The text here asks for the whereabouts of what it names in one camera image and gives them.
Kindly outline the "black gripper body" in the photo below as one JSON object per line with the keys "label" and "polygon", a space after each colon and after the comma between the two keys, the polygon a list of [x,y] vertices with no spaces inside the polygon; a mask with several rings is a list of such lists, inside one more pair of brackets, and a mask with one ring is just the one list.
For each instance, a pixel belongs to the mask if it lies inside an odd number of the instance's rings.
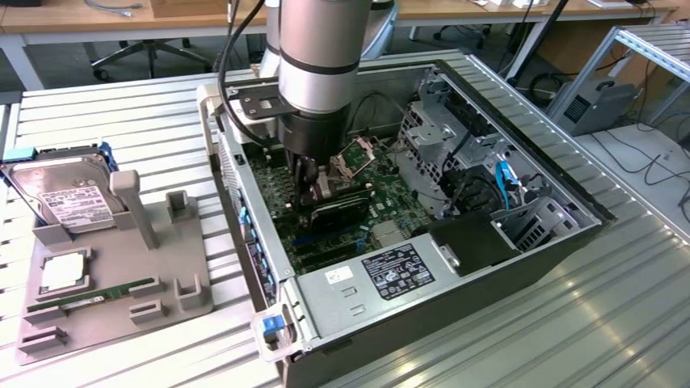
{"label": "black gripper body", "polygon": [[350,106],[325,114],[293,112],[280,116],[278,140],[297,157],[324,165],[338,152],[345,137]]}

